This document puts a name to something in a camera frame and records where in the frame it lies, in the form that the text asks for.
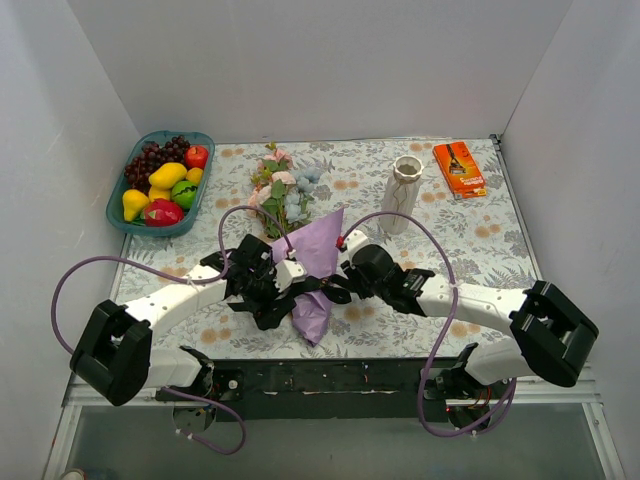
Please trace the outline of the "black ribbon gold lettering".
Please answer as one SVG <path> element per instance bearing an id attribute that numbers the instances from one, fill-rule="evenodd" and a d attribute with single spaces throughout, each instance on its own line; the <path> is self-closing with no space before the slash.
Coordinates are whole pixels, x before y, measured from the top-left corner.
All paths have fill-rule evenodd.
<path id="1" fill-rule="evenodd" d="M 280 293 L 276 300 L 280 299 L 296 299 L 298 296 L 307 293 L 322 292 L 324 294 L 325 286 L 335 286 L 343 288 L 341 284 L 336 284 L 331 277 L 318 279 L 316 277 L 306 277 L 299 283 L 294 283 L 285 292 Z"/>

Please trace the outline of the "purple paper bouquet wrap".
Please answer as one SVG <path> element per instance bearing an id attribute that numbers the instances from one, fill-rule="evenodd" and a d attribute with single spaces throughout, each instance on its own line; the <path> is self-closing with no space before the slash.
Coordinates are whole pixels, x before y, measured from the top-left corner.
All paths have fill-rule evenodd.
<path id="1" fill-rule="evenodd" d="M 341 235 L 343 217 L 344 209 L 340 208 L 288 235 L 296 259 L 310 276 L 321 279 L 336 273 L 336 240 Z M 301 294 L 295 302 L 293 326 L 311 346 L 316 346 L 328 329 L 332 302 L 321 291 Z"/>

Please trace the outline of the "artificial flower bunch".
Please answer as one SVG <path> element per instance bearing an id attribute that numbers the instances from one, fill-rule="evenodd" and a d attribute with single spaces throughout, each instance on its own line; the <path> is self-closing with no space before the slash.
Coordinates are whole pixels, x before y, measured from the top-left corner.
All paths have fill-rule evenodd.
<path id="1" fill-rule="evenodd" d="M 280 225 L 291 233 L 310 222 L 312 193 L 319 184 L 322 172 L 315 168 L 296 168 L 292 156 L 275 142 L 265 146 L 268 153 L 257 162 L 251 176 L 253 191 L 250 206 L 259 207 L 273 216 L 250 210 L 263 226 L 269 239 L 282 237 Z"/>

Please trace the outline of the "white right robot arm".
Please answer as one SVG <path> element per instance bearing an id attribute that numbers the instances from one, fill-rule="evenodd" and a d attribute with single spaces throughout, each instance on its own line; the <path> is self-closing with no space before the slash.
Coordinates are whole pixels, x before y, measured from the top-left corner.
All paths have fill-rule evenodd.
<path id="1" fill-rule="evenodd" d="M 340 252 L 343 288 L 362 299 L 377 297 L 393 310 L 444 317 L 501 333 L 496 343 L 472 343 L 454 366 L 432 374 L 427 385 L 451 398 L 475 397 L 503 380 L 536 375 L 574 386 L 599 335 L 596 325 L 554 284 L 496 289 L 463 283 L 453 287 L 430 270 L 404 270 L 381 246 L 366 244 Z"/>

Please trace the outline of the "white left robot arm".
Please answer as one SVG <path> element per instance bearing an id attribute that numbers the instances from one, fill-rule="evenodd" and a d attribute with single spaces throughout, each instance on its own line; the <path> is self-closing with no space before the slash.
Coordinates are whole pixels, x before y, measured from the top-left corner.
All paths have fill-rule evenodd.
<path id="1" fill-rule="evenodd" d="M 145 388 L 172 387 L 193 400 L 214 388 L 214 362 L 193 347 L 159 347 L 157 339 L 214 304 L 248 311 L 264 329 L 275 328 L 294 307 L 295 284 L 307 276 L 294 250 L 275 260 L 253 235 L 226 252 L 203 258 L 177 282 L 118 305 L 95 307 L 72 355 L 72 371 L 110 404 L 121 406 Z"/>

